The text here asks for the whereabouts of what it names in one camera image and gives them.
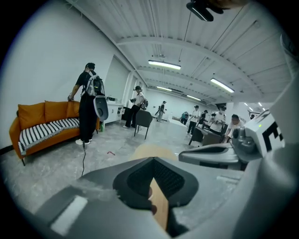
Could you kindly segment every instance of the concrete floor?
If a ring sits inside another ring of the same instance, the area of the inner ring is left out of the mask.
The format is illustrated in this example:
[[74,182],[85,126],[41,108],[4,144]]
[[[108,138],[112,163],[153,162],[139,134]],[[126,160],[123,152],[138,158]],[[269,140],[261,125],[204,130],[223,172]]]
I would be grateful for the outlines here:
[[[176,155],[183,150],[197,147],[190,137],[173,138],[166,134],[168,122],[152,121],[147,139],[146,128],[134,137],[134,129],[124,129],[119,122],[107,124],[104,132],[93,135],[86,146],[84,174],[128,161],[141,144],[157,144]],[[32,213],[52,195],[81,177],[84,151],[75,139],[65,141],[26,157],[24,167],[15,151],[1,156],[1,174],[5,185],[17,203]]]

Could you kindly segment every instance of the orange sofa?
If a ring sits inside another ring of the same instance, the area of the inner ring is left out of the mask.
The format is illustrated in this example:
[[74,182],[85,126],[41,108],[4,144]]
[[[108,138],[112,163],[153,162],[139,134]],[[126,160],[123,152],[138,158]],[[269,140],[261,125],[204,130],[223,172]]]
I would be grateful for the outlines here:
[[[13,147],[18,157],[24,163],[24,157],[40,151],[44,148],[62,142],[64,140],[76,137],[80,135],[79,128],[65,129],[60,133],[34,145],[33,147],[26,150],[26,155],[21,155],[18,147],[20,133],[23,129],[27,129],[39,124],[52,122],[55,120],[63,120],[67,118],[79,117],[79,102],[50,102],[45,101],[43,103],[35,105],[18,105],[17,117],[14,119],[10,129],[9,135]],[[97,119],[96,130],[100,129],[100,120]]]

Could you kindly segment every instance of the black chair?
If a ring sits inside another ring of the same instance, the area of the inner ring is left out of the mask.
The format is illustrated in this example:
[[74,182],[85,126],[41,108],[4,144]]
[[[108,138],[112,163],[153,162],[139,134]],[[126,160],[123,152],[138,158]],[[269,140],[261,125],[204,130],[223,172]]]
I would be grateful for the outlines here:
[[134,137],[136,135],[136,129],[137,129],[137,125],[138,125],[137,133],[139,132],[139,126],[147,127],[145,138],[144,138],[144,139],[146,139],[146,136],[147,136],[148,130],[149,130],[149,126],[150,126],[152,120],[153,120],[153,117],[151,116],[150,112],[144,111],[144,110],[138,111],[136,114],[136,127],[135,127]]

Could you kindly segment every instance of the striped cushion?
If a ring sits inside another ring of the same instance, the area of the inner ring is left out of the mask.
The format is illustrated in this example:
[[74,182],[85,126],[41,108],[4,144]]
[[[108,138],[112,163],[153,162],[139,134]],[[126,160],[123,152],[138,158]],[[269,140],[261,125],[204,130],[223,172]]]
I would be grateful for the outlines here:
[[26,150],[34,145],[60,133],[64,129],[78,128],[79,119],[70,118],[53,121],[46,124],[40,124],[28,129],[24,129],[20,133],[18,146],[21,155],[26,155]]

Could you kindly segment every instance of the white shirt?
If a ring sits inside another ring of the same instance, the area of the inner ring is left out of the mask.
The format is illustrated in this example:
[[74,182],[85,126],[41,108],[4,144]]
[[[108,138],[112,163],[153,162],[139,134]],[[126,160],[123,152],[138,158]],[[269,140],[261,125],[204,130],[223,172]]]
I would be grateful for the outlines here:
[[192,122],[197,122],[198,120],[199,120],[199,115],[200,115],[200,112],[199,112],[199,110],[198,111],[196,111],[196,110],[193,110],[193,112],[192,112],[192,118],[191,118],[191,120],[190,121],[192,121]]
[[214,116],[214,122],[211,124],[210,129],[220,132],[222,129],[222,124],[216,124],[216,121],[221,122],[224,121],[225,122],[225,114],[220,114],[219,111],[215,112],[215,116]]
[[228,125],[228,129],[230,129],[230,132],[229,132],[229,134],[228,134],[228,137],[230,137],[230,138],[233,138],[233,131],[237,128],[237,127],[241,127],[241,126],[243,126],[244,124],[243,124],[243,122],[240,120],[239,121],[239,123],[238,124],[236,124],[236,125],[234,125],[234,124],[232,124],[232,122],[230,122],[229,123],[229,125]]
[[138,105],[140,104],[141,102],[144,101],[144,94],[142,92],[139,92],[139,94],[136,95],[136,101],[134,103],[134,105]]

